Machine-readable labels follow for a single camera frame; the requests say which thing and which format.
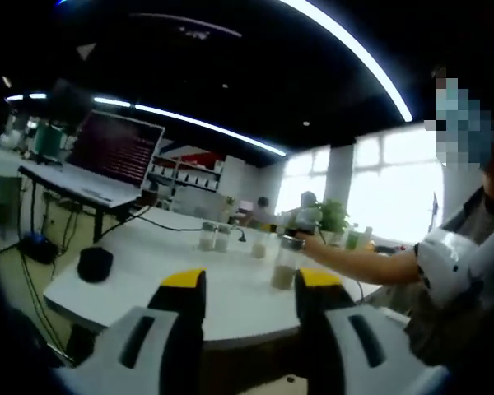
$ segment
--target laptop screen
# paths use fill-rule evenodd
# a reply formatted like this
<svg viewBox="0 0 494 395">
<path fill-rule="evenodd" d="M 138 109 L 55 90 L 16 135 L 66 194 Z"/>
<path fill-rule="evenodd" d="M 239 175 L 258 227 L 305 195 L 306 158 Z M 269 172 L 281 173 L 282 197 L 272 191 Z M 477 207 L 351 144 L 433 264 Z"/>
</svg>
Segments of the laptop screen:
<svg viewBox="0 0 494 395">
<path fill-rule="evenodd" d="M 160 128 L 90 113 L 68 163 L 140 188 L 160 135 Z"/>
</svg>

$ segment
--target green plant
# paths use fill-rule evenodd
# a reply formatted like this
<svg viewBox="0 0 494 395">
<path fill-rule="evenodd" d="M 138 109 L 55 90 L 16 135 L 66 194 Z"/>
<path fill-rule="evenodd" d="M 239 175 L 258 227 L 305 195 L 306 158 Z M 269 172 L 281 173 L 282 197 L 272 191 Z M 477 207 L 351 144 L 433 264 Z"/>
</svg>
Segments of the green plant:
<svg viewBox="0 0 494 395">
<path fill-rule="evenodd" d="M 322 221 L 320 221 L 321 230 L 333 232 L 336 235 L 344 233 L 344 230 L 349 225 L 346 221 L 349 215 L 342 204 L 328 199 L 324 203 L 316 203 L 314 207 L 319 208 L 322 212 Z"/>
</svg>

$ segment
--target ceiling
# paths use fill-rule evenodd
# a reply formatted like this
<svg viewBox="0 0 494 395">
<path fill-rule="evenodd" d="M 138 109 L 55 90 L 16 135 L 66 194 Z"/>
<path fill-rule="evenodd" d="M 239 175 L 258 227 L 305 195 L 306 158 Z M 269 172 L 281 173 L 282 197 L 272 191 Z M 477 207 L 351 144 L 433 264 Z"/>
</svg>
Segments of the ceiling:
<svg viewBox="0 0 494 395">
<path fill-rule="evenodd" d="M 382 66 L 414 121 L 429 114 L 440 35 L 453 30 L 443 2 L 310 2 Z M 63 77 L 95 95 L 200 119 L 288 153 L 351 144 L 355 136 L 404 123 L 344 44 L 277 0 L 28 3 L 11 6 L 19 11 L 7 14 L 11 29 L 0 39 L 0 76 L 12 81 L 7 89 L 0 77 L 2 98 L 49 91 Z M 77 48 L 88 44 L 96 45 L 84 59 Z M 253 165 L 281 159 L 179 120 L 119 112 L 165 125 L 170 139 Z"/>
</svg>

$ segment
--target round table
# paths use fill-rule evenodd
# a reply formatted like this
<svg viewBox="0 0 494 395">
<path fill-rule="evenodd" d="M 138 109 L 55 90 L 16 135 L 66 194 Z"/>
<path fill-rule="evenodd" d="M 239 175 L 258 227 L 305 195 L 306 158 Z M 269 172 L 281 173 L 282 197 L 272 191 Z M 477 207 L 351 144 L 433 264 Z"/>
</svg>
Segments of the round table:
<svg viewBox="0 0 494 395">
<path fill-rule="evenodd" d="M 161 209 L 151 209 L 145 217 L 184 229 L 199 229 L 203 221 Z M 207 307 L 203 332 L 207 346 L 243 346 L 292 334 L 299 324 L 294 290 L 270 286 L 279 240 L 272 235 L 266 258 L 255 259 L 250 250 L 256 230 L 242 229 L 246 242 L 238 241 L 240 232 L 233 230 L 227 253 L 203 252 L 197 247 L 199 232 L 174 232 L 132 220 L 98 243 L 114 255 L 106 281 L 82 281 L 75 263 L 52 281 L 44 297 L 61 315 L 98 331 L 133 306 L 147 306 L 168 276 L 205 267 Z M 318 266 L 306 257 L 303 263 Z M 353 299 L 360 299 L 353 281 L 343 278 L 343 284 L 349 285 L 346 288 Z"/>
</svg>

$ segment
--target bright window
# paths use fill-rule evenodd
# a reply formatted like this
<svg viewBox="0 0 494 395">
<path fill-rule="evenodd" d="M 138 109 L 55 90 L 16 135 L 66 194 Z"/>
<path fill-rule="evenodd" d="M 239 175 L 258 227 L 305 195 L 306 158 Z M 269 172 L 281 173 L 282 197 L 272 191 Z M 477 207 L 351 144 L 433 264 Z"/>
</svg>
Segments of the bright window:
<svg viewBox="0 0 494 395">
<path fill-rule="evenodd" d="M 311 191 L 319 201 L 324 200 L 329 167 L 329 146 L 300 153 L 290 158 L 283 171 L 275 213 L 300 206 L 300 196 Z"/>
<path fill-rule="evenodd" d="M 359 229 L 371 226 L 373 234 L 384 239 L 416 243 L 424 238 L 434 196 L 438 206 L 443 202 L 442 167 L 432 138 L 421 126 L 357 142 L 347 205 L 351 223 L 359 224 Z M 359 158 L 359 151 L 373 160 Z M 441 213 L 437 212 L 436 225 L 441 223 Z"/>
</svg>

